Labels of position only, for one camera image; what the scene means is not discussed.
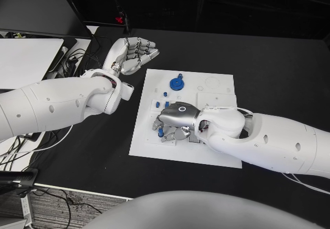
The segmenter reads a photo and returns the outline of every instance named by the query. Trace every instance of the black table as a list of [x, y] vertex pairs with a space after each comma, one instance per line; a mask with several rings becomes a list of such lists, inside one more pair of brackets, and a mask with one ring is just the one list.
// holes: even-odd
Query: black table
[[[116, 41], [123, 29], [100, 28]], [[44, 153], [36, 183], [136, 198], [170, 190], [230, 194], [271, 205], [330, 227], [330, 196], [247, 163], [242, 169], [129, 156], [147, 68], [232, 74], [238, 105], [330, 131], [330, 52], [323, 41], [136, 29], [156, 42], [157, 58], [121, 80], [136, 87], [113, 115], [77, 124], [64, 142]], [[98, 38], [106, 59], [111, 44]], [[330, 190], [330, 180], [300, 176]]]

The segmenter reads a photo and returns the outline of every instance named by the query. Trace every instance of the small blue part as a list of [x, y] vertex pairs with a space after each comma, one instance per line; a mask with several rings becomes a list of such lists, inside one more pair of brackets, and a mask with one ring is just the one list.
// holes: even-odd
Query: small blue part
[[159, 137], [163, 137], [165, 136], [165, 132], [163, 132], [163, 129], [159, 128]]
[[178, 78], [172, 79], [172, 81], [170, 81], [170, 88], [175, 91], [179, 91], [185, 87], [185, 82], [183, 82], [182, 78], [183, 78], [183, 76], [181, 73]]

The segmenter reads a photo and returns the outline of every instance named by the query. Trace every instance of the black device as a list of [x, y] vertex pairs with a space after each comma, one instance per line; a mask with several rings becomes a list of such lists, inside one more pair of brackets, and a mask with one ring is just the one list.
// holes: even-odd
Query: black device
[[71, 0], [0, 0], [0, 31], [91, 39]]

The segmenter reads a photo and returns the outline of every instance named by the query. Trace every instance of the white cable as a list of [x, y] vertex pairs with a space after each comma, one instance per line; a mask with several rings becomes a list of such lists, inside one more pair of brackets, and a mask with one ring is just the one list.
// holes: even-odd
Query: white cable
[[224, 108], [224, 109], [231, 109], [232, 108], [232, 109], [238, 109], [238, 110], [245, 111], [248, 113], [248, 115], [254, 114], [253, 111], [250, 111], [250, 110], [247, 110], [244, 108], [235, 107], [235, 106], [218, 106], [217, 108]]
[[328, 192], [328, 191], [319, 189], [317, 187], [313, 187], [313, 186], [307, 185], [306, 183], [303, 183], [303, 182], [299, 180], [299, 178], [294, 176], [294, 174], [293, 174], [293, 176], [294, 176], [294, 178], [296, 178], [297, 180], [291, 179], [284, 173], [283, 173], [283, 175], [284, 175], [291, 181], [294, 181], [296, 183], [304, 185], [306, 187], [309, 187], [309, 188], [313, 189], [315, 191], [323, 192], [323, 193], [326, 193], [326, 194], [330, 195], [330, 192]]
[[18, 153], [13, 153], [13, 154], [10, 154], [10, 155], [0, 156], [0, 158], [8, 157], [8, 156], [12, 156], [12, 155], [15, 155], [15, 154], [26, 154], [26, 153], [32, 153], [32, 152], [38, 152], [38, 151], [44, 151], [44, 150], [46, 150], [46, 149], [51, 149], [51, 148], [52, 148], [54, 146], [57, 146], [57, 145], [61, 143], [61, 141], [67, 138], [67, 136], [68, 136], [68, 134], [70, 134], [70, 132], [71, 132], [71, 129], [70, 129], [67, 135], [64, 136], [64, 138], [59, 140], [59, 142], [57, 142], [51, 147], [48, 147], [48, 148], [45, 148], [45, 149], [36, 149], [36, 150], [32, 150], [32, 151], [26, 151], [26, 152], [18, 152]]

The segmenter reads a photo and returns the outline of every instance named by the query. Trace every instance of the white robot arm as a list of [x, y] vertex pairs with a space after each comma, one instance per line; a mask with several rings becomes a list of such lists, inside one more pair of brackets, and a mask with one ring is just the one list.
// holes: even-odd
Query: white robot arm
[[157, 55], [156, 44], [142, 38], [114, 43], [103, 69], [80, 78], [36, 82], [0, 94], [0, 141], [81, 123], [91, 115], [113, 114], [120, 100], [130, 100], [134, 87], [120, 73], [133, 74]]
[[[202, 111], [176, 102], [156, 118], [153, 130], [176, 126], [162, 141], [183, 140], [195, 133], [217, 151], [273, 171], [330, 178], [330, 133], [287, 118], [244, 115], [237, 108], [205, 107]], [[242, 129], [248, 137], [240, 138]]]

